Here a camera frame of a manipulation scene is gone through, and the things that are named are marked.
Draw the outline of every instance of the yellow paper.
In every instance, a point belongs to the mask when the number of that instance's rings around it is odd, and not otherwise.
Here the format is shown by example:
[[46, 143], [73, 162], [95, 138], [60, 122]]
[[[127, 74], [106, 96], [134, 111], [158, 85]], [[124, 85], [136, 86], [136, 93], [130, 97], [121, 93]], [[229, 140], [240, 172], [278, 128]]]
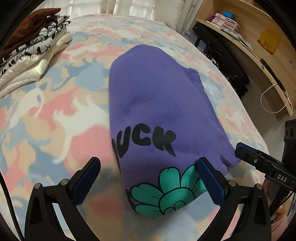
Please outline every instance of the yellow paper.
[[258, 39], [258, 42], [261, 43], [261, 45], [268, 52], [274, 54], [281, 42], [281, 39], [276, 33], [271, 31], [270, 29], [267, 29], [261, 34], [260, 38]]

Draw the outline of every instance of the folded purple garment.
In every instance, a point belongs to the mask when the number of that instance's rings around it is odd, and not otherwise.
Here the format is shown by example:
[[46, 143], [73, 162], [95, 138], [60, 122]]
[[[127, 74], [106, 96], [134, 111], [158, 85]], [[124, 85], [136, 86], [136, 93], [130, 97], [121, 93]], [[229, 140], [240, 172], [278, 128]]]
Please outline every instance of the folded purple garment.
[[110, 68], [110, 129], [132, 208], [156, 217], [206, 191], [194, 161], [224, 175], [239, 162], [198, 72], [159, 48], [138, 45]]

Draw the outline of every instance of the bedspread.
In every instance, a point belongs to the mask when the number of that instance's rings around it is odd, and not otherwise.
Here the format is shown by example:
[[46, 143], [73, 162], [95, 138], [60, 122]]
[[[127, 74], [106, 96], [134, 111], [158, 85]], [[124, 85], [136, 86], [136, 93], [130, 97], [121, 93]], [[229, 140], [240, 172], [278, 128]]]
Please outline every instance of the bedspread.
[[[87, 15], [73, 19], [68, 31], [72, 42], [51, 60], [43, 78], [0, 100], [0, 170], [21, 228], [35, 183], [47, 186], [69, 179], [96, 156], [102, 170], [78, 209], [101, 241], [197, 240], [218, 211], [207, 192], [155, 219], [130, 208], [111, 146], [109, 68], [119, 55], [138, 44], [162, 49], [199, 72], [233, 146], [244, 142], [268, 152], [240, 99], [201, 52], [163, 23], [132, 16]], [[226, 177], [240, 185], [263, 182], [263, 175], [242, 161]], [[13, 227], [2, 192], [0, 212]], [[234, 229], [239, 213], [240, 209], [225, 237]], [[58, 210], [57, 215], [71, 237]]]

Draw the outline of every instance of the white cable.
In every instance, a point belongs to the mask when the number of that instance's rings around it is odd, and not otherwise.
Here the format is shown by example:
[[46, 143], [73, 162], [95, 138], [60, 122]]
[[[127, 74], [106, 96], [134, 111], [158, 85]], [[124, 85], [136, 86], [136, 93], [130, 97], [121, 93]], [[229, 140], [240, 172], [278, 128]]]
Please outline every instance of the white cable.
[[261, 98], [260, 98], [260, 103], [261, 103], [263, 109], [264, 109], [266, 112], [271, 113], [271, 114], [279, 113], [282, 109], [284, 109], [284, 108], [286, 107], [286, 105], [287, 105], [288, 102], [289, 102], [289, 97], [288, 97], [288, 94], [287, 94], [287, 95], [286, 95], [286, 97], [287, 97], [287, 102], [285, 103], [285, 105], [283, 106], [283, 108], [281, 108], [279, 111], [277, 111], [277, 112], [271, 112], [271, 111], [265, 109], [265, 107], [264, 107], [263, 104], [262, 104], [262, 97], [263, 97], [263, 95], [264, 95], [264, 94], [265, 94], [270, 88], [274, 87], [274, 86], [277, 85], [277, 84], [278, 84], [278, 83], [273, 84], [272, 86], [270, 86], [266, 91], [264, 91], [264, 92], [262, 93]]

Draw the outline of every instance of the wooden shelf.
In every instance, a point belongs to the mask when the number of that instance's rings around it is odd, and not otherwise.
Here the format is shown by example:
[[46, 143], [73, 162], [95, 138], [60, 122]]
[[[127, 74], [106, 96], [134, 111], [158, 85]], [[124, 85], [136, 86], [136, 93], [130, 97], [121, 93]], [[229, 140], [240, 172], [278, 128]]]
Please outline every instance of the wooden shelf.
[[[277, 119], [280, 120], [287, 114], [292, 115], [293, 108], [296, 106], [296, 52], [276, 22], [266, 12], [258, 8], [252, 0], [247, 1], [204, 0], [195, 20], [224, 37], [219, 39], [235, 55], [246, 73], [254, 80], [262, 92], [276, 83], [270, 72], [260, 62], [261, 58], [265, 60], [281, 81], [286, 89], [286, 94], [289, 96], [290, 104], [287, 104], [283, 111], [276, 114]], [[225, 10], [238, 15], [237, 19], [242, 28], [241, 35], [245, 41], [250, 43], [257, 57], [236, 39], [206, 22], [208, 15], [216, 12], [222, 14]], [[281, 38], [281, 43], [274, 55], [271, 55], [258, 42], [261, 33], [267, 29], [272, 30]], [[279, 111], [287, 101], [284, 92], [278, 85], [271, 88], [264, 96], [273, 112]]]

